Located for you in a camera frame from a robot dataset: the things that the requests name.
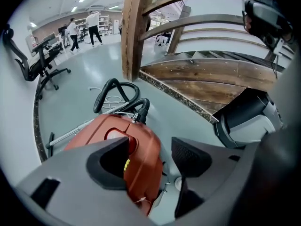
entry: metal vacuum wand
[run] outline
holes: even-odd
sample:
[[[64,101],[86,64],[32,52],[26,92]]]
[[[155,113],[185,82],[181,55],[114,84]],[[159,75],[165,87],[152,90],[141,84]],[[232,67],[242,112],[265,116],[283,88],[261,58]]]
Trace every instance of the metal vacuum wand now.
[[[110,109],[110,110],[104,112],[103,114],[111,114],[111,113],[113,113],[113,112],[116,112],[116,111],[122,109],[123,107],[125,107],[125,106],[127,106],[127,105],[128,105],[128,102],[125,102],[124,104],[119,105],[119,106],[116,106],[116,107],[114,107],[114,108],[112,108],[112,109]],[[53,145],[55,145],[56,143],[58,143],[58,142],[64,140],[65,138],[67,138],[67,137],[73,135],[74,133],[76,133],[76,132],[82,130],[83,128],[85,128],[85,127],[86,127],[87,125],[89,125],[94,119],[95,119],[95,118],[90,119],[90,120],[88,120],[88,121],[85,121],[84,123],[78,125],[76,128],[72,129],[71,131],[68,131],[67,133],[63,134],[62,136],[58,137],[57,139],[55,139],[55,140],[49,142],[45,147],[46,147],[47,149],[50,149],[50,148],[51,148]]]

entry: chair base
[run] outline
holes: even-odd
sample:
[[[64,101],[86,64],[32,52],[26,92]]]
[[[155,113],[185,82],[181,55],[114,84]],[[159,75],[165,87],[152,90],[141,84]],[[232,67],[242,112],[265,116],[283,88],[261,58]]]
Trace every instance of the chair base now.
[[[47,84],[48,81],[53,85],[53,87],[55,88],[55,90],[58,90],[59,87],[58,87],[58,85],[56,85],[56,84],[53,83],[52,77],[54,77],[54,76],[56,76],[56,75],[58,75],[58,74],[60,74],[60,73],[62,73],[64,71],[67,71],[67,73],[71,73],[71,70],[68,69],[68,68],[65,68],[65,69],[62,69],[62,70],[56,69],[53,72],[51,72],[50,74],[45,70],[44,73],[45,73],[46,77],[42,80],[41,87],[39,88],[39,91],[38,91],[36,97],[38,99],[40,99],[40,100],[43,98],[43,96],[42,96],[42,90],[44,89],[44,87],[46,86],[46,84]]]

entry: black pants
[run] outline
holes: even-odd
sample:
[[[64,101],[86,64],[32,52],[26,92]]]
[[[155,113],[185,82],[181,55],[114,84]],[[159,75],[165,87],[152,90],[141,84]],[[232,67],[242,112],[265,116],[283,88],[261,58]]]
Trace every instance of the black pants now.
[[[77,43],[77,35],[70,35],[70,38],[73,40],[71,51],[73,51],[75,47],[79,49],[79,43]]]
[[[98,38],[98,41],[100,41],[100,42],[102,43],[102,39],[100,38],[100,35],[99,35],[99,31],[98,31],[97,25],[92,26],[92,27],[89,27],[89,34],[90,34],[90,39],[91,39],[92,45],[94,45],[94,39],[93,39],[93,35],[94,35],[94,34],[95,34],[96,37]]]

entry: ceiling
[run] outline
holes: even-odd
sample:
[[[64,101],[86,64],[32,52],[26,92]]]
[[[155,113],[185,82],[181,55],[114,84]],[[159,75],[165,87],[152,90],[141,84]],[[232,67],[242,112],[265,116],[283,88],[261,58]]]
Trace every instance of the ceiling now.
[[[117,10],[123,8],[124,0],[26,0],[25,5],[28,7],[30,20],[38,26],[42,26],[53,20],[71,14],[74,6],[78,6],[74,13],[86,11],[91,6],[103,6],[109,8],[118,5]],[[161,8],[160,11],[170,20],[177,19],[179,14],[171,5]]]

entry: wooden post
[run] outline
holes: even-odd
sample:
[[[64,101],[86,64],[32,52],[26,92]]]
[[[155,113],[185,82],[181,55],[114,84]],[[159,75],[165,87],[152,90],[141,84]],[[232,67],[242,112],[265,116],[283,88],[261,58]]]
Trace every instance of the wooden post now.
[[[183,17],[188,17],[191,12],[191,7],[184,6],[182,9],[182,12],[180,14],[180,18]],[[182,32],[183,32],[184,27],[177,28],[174,30],[174,35],[172,39],[170,40],[170,45],[168,48],[168,54],[173,54],[178,46],[179,40],[181,38]]]
[[[146,31],[148,16],[142,16],[143,10],[152,0],[125,0],[122,18],[122,72],[124,78],[133,81],[139,76],[143,41],[140,35]]]

